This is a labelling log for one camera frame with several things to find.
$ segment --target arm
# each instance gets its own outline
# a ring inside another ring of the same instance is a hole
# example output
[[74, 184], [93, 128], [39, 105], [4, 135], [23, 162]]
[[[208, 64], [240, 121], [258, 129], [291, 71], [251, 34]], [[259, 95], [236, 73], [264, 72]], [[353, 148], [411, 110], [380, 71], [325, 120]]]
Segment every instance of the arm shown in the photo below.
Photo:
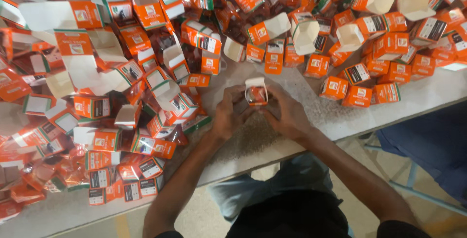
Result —
[[281, 106], [281, 120], [261, 110], [274, 130], [313, 152], [381, 222], [398, 220], [419, 226], [405, 200], [392, 187], [310, 124], [302, 104], [280, 86], [268, 86], [268, 91]]
[[144, 238], [175, 230], [175, 220], [193, 195], [208, 161], [253, 113], [251, 108], [239, 116], [233, 111], [233, 101], [242, 98], [240, 92], [244, 90], [244, 86], [224, 90], [224, 98], [216, 108], [213, 128], [203, 136], [149, 207], [144, 218]]

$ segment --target pile of boxes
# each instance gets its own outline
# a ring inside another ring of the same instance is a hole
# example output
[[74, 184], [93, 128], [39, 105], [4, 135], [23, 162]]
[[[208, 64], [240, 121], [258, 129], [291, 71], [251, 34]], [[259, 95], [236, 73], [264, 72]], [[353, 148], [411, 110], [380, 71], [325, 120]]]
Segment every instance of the pile of boxes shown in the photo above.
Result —
[[[197, 89], [227, 78], [227, 58], [303, 66], [319, 96], [355, 108], [467, 67], [467, 0], [0, 2], [0, 223], [48, 192], [157, 195], [185, 134], [211, 120]], [[267, 104], [264, 79], [247, 86]]]

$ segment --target hand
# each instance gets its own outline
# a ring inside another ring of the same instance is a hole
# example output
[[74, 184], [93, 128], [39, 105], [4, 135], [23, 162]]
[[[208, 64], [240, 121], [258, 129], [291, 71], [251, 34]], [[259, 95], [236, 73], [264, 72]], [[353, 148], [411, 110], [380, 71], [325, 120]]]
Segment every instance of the hand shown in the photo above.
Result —
[[240, 115], [234, 113], [234, 102], [245, 100], [242, 92], [245, 91], [245, 86], [231, 86], [224, 90], [224, 98], [216, 107], [216, 116], [214, 117], [214, 124], [212, 133], [223, 139], [228, 140], [238, 128], [250, 117], [255, 109], [249, 107], [244, 110]]
[[315, 128], [308, 121], [302, 104], [279, 85], [268, 85], [266, 88], [279, 101], [281, 108], [281, 120], [277, 120], [268, 110], [260, 110], [272, 128], [294, 141], [307, 139]]

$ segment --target person's right hand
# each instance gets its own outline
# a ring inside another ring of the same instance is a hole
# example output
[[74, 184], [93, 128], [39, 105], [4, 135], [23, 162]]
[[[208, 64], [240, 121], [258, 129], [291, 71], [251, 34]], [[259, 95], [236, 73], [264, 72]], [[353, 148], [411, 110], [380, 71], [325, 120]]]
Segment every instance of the person's right hand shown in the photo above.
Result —
[[308, 121], [302, 104], [277, 84], [268, 85], [266, 88], [278, 100], [281, 107], [280, 120], [268, 110], [260, 110], [272, 128], [291, 140], [307, 139], [313, 133], [314, 127]]

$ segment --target blue pants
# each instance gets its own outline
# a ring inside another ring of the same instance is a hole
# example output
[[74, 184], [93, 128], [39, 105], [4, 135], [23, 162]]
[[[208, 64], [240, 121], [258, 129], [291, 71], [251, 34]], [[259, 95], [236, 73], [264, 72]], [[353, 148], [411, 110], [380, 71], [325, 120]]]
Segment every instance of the blue pants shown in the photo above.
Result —
[[311, 189], [332, 194], [329, 168], [312, 153], [281, 162], [281, 169], [267, 181], [244, 174], [207, 187], [222, 216], [233, 223], [244, 207], [289, 190]]

